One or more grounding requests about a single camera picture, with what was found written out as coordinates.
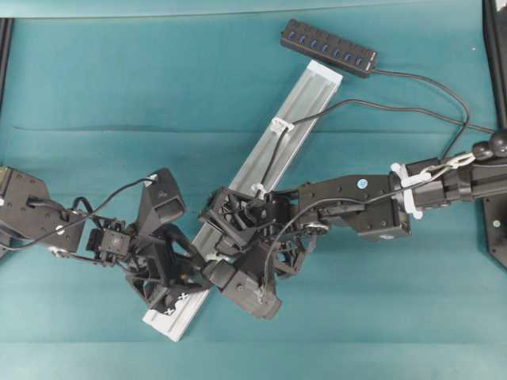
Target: black cable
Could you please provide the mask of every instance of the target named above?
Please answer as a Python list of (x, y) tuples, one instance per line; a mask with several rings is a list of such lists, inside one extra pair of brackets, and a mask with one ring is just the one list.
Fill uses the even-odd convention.
[[(453, 119), (451, 117), (442, 115), (442, 114), (440, 114), (438, 112), (431, 111), (431, 110), (429, 110), (427, 108), (420, 108), (420, 107), (393, 107), (393, 106), (390, 106), (390, 105), (375, 103), (373, 101), (363, 101), (361, 99), (345, 99), (344, 101), (339, 101), (339, 102), (334, 103), (333, 105), (329, 106), (328, 108), (326, 108), (325, 110), (323, 110), (323, 111), (321, 111), (319, 113), (315, 113), (314, 115), (307, 116), (307, 117), (304, 117), (302, 119), (299, 119), (299, 120), (293, 122), (292, 124), (296, 125), (296, 124), (304, 123), (305, 121), (317, 119), (318, 117), (324, 116), (325, 114), (333, 111), (334, 109), (336, 109), (336, 108), (338, 108), (338, 107), (340, 107), (342, 105), (352, 105), (352, 104), (354, 104), (354, 105), (364, 105), (366, 107), (382, 109), (383, 111), (390, 111), (390, 112), (417, 112), (417, 113), (422, 113), (422, 114), (425, 114), (425, 115), (436, 117), (437, 119), (440, 119), (440, 120), (443, 120), (443, 121), (447, 121), (448, 123), (451, 123), (451, 124), (463, 125), (463, 121)], [(469, 123), (468, 127), (470, 129), (474, 129), (476, 131), (484, 132), (484, 133), (489, 133), (489, 134), (493, 134), (495, 132), (495, 130), (492, 129), (492, 128), (482, 127), (480, 125), (476, 125), (476, 124), (472, 124), (472, 123)]]
[(449, 152), (451, 151), (451, 149), (454, 147), (454, 145), (458, 142), (459, 138), (463, 135), (463, 133), (467, 129), (468, 124), (470, 123), (471, 113), (470, 113), (470, 108), (468, 107), (468, 104), (461, 97), (459, 97), (457, 93), (455, 93), (454, 91), (449, 89), (447, 86), (443, 85), (440, 82), (435, 81), (434, 79), (425, 77), (424, 75), (401, 73), (398, 71), (389, 71), (389, 70), (380, 70), (380, 69), (374, 69), (372, 72), (375, 74), (390, 75), (390, 76), (394, 76), (394, 77), (412, 78), (412, 79), (417, 79), (419, 81), (427, 82), (427, 83), (441, 89), (442, 91), (446, 92), (452, 98), (454, 98), (458, 103), (461, 104), (461, 106), (465, 110), (467, 117), (465, 118), (465, 121), (462, 123), (463, 126), (458, 130), (458, 133), (456, 133), (454, 138), (451, 140), (451, 142), (445, 148), (442, 157), (446, 158), (448, 156)]
[[(76, 211), (78, 209), (79, 203), (82, 203), (85, 206), (86, 212), (88, 212), (88, 214), (93, 212), (93, 207), (92, 207), (91, 203), (84, 196), (79, 196), (78, 198), (74, 199), (74, 202), (72, 203), (71, 210)], [(92, 217), (92, 220), (98, 229), (100, 229), (100, 230), (104, 229), (104, 227), (101, 225), (98, 218)]]
[[(288, 128), (285, 128), (282, 131), (282, 133), (280, 134), (280, 137), (278, 138), (278, 140), (276, 141), (275, 149), (271, 153), (271, 158), (269, 159), (268, 166), (266, 167), (266, 171), (264, 171), (264, 175), (262, 176), (262, 179), (261, 179), (261, 184), (262, 185), (265, 185), (265, 181), (268, 178), (268, 174), (271, 171), (271, 168), (273, 167), (273, 164), (275, 163), (275, 158), (276, 158), (276, 155), (278, 154), (278, 150), (280, 150), (280, 145), (282, 143), (282, 140), (284, 139), (284, 137), (287, 134), (287, 132), (288, 132)], [(257, 194), (255, 194), (255, 197), (257, 198), (260, 193), (261, 193), (261, 191), (257, 190)]]
[(65, 230), (66, 228), (71, 228), (71, 227), (74, 227), (74, 226), (77, 226), (78, 224), (81, 224), (81, 223), (84, 223), (87, 219), (91, 218), (92, 216), (94, 216), (96, 213), (98, 213), (100, 210), (102, 210), (104, 207), (106, 207), (108, 205), (109, 202), (111, 202), (111, 200), (117, 196), (119, 193), (121, 193), (123, 190), (126, 190), (127, 188), (131, 188), (133, 186), (136, 186), (137, 184), (141, 183), (141, 182), (144, 182), (144, 181), (150, 181), (150, 182), (156, 182), (156, 180), (152, 180), (150, 178), (141, 178), (141, 179), (138, 179), (134, 182), (131, 182), (130, 184), (126, 184), (124, 186), (122, 186), (121, 188), (118, 188), (116, 191), (112, 192), (106, 199), (104, 202), (101, 203), (101, 205), (99, 207), (97, 207), (95, 210), (93, 210), (92, 212), (86, 214), (85, 216), (83, 216), (82, 218), (72, 222), (72, 223), (69, 223), (65, 226), (61, 226), (60, 228), (52, 231), (52, 232), (49, 232), (45, 235), (42, 235), (41, 237), (38, 237), (37, 239), (29, 242), (28, 244), (25, 244), (25, 245), (21, 245), (19, 247), (9, 247), (8, 245), (5, 245), (3, 243), (0, 243), (0, 248), (4, 248), (4, 249), (7, 249), (9, 251), (21, 251), (23, 249), (27, 249), (27, 248), (30, 248), (32, 246), (34, 246), (35, 244), (43, 241), (44, 239), (54, 235), (54, 234), (57, 234), (58, 232), (60, 231), (63, 231)]
[(62, 215), (68, 215), (69, 211), (60, 203), (51, 199), (29, 199), (27, 205), (30, 207), (47, 207), (52, 210), (57, 210)]
[(477, 168), (507, 168), (507, 163), (505, 164), (472, 164)]

